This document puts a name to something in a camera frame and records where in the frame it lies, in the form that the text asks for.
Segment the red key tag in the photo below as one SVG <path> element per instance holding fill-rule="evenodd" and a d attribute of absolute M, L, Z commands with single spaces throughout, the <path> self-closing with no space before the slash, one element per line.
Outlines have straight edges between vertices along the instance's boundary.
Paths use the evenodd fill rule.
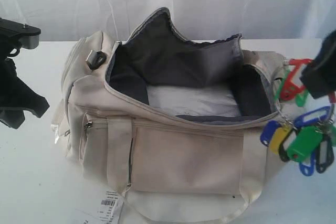
<path fill-rule="evenodd" d="M 302 65 L 307 65 L 311 62 L 311 59 L 290 59 L 289 65 L 294 66 L 294 69 L 288 74 L 284 85 L 280 92 L 280 98 L 284 101 L 292 100 L 297 94 L 300 94 L 305 90 L 305 86 L 298 87 L 293 83 L 293 77 L 299 71 Z"/>

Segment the front pocket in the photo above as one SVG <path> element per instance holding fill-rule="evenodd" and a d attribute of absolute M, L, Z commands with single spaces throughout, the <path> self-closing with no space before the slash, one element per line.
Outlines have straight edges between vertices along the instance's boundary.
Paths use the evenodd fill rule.
<path fill-rule="evenodd" d="M 239 194 L 242 133 L 210 136 L 150 126 L 135 130 L 132 189 Z"/>
<path fill-rule="evenodd" d="M 89 115 L 84 125 L 81 158 L 83 176 L 107 182 L 108 121 L 93 119 Z"/>

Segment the white curtain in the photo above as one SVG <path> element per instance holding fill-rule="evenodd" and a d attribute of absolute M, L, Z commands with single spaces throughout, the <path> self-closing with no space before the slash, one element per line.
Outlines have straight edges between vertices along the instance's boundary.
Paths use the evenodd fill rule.
<path fill-rule="evenodd" d="M 0 0 L 0 17 L 41 28 L 41 40 L 96 30 L 126 40 L 162 6 L 189 39 L 323 38 L 336 29 L 336 0 Z"/>

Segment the yellow key tag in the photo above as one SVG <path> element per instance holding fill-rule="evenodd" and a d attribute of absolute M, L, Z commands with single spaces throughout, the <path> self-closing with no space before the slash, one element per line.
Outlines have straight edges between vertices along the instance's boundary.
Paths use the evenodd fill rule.
<path fill-rule="evenodd" d="M 292 127 L 285 125 L 283 127 L 277 128 L 275 131 L 271 142 L 269 143 L 269 148 L 275 154 L 279 154 L 279 146 L 286 139 L 288 134 L 291 133 Z"/>

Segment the barcode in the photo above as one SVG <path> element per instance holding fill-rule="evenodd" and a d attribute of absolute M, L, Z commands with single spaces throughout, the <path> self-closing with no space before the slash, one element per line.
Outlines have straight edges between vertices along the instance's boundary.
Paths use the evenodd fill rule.
<path fill-rule="evenodd" d="M 116 203 L 115 200 L 108 200 L 108 199 L 103 199 L 101 201 L 101 205 L 105 205 L 105 206 L 114 206 L 114 203 Z"/>

